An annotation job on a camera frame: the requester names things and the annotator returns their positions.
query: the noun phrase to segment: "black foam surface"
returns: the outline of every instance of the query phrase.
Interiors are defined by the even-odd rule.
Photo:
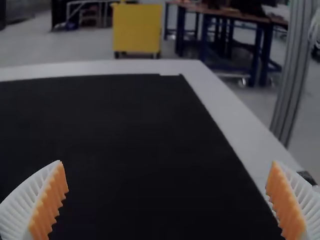
[[[0,200],[64,164],[70,192],[51,240],[282,239],[183,76],[2,82],[0,113]]]

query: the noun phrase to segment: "workbench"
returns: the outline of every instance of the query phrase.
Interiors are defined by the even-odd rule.
[[[258,80],[260,86],[267,84],[268,72],[280,72],[282,67],[275,61],[270,59],[271,45],[273,40],[273,31],[275,26],[283,27],[286,23],[275,17],[257,17],[249,14],[243,14],[238,11],[226,11],[217,9],[208,9],[204,4],[195,4],[192,2],[182,3],[179,1],[168,1],[165,3],[165,19],[164,19],[164,39],[167,39],[167,35],[173,30],[168,29],[168,12],[169,6],[177,6],[177,20],[176,20],[176,38],[175,38],[175,53],[179,56],[183,56],[185,41],[184,36],[186,32],[192,32],[194,34],[193,40],[198,39],[199,32],[199,15],[203,15],[202,29],[199,48],[199,59],[206,62],[210,48],[208,48],[208,35],[214,34],[214,44],[218,54],[221,57],[227,57],[231,59],[233,48],[233,35],[235,28],[235,21],[241,21],[245,23],[256,24],[253,30],[255,34],[255,42],[253,47],[253,59],[250,68],[245,67],[230,67],[225,64],[208,64],[209,68],[215,70],[222,70],[226,72],[243,73],[239,76],[248,76],[249,87],[253,87]],[[195,13],[195,27],[194,30],[185,30],[186,13]],[[214,31],[209,30],[211,25],[215,26]],[[259,58],[261,57],[261,74],[258,76]]]
[[[301,167],[198,60],[2,68],[0,108],[0,201],[63,162],[52,240],[283,239],[265,184]]]

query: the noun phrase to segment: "yellow cabinet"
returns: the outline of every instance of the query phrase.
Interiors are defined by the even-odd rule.
[[[162,5],[113,5],[113,51],[160,54]]]

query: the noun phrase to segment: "cart wheel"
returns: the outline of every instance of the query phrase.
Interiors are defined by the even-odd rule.
[[[114,52],[114,58],[115,58],[115,59],[118,59],[119,56],[120,56],[120,55],[119,55],[119,52],[118,52],[118,51],[115,51],[115,52]]]
[[[311,52],[311,56],[315,59],[317,57],[317,47],[314,46],[313,49],[312,49],[312,52]]]
[[[159,59],[160,57],[161,57],[160,52],[153,53],[153,54],[151,55],[151,58],[152,58],[152,59]]]
[[[242,88],[245,88],[248,84],[248,81],[246,78],[242,77],[241,79],[239,79],[238,81],[238,85]]]

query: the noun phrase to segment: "gray floor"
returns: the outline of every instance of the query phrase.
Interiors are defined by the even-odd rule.
[[[174,9],[170,10],[170,25],[174,26]],[[71,32],[49,32],[49,12],[36,18],[11,25],[0,32],[0,67],[30,64],[56,63],[84,60],[113,59],[111,29],[81,29]],[[191,28],[193,17],[187,19]],[[254,33],[249,30],[235,31],[235,38],[253,43]],[[176,58],[172,41],[162,43],[163,58]],[[286,43],[275,38],[271,56],[283,63]],[[311,61],[309,74],[299,116],[296,122],[289,151],[298,162],[320,183],[320,65]],[[277,100],[277,88],[241,88],[235,82],[227,82],[235,94],[251,111],[269,126]]]

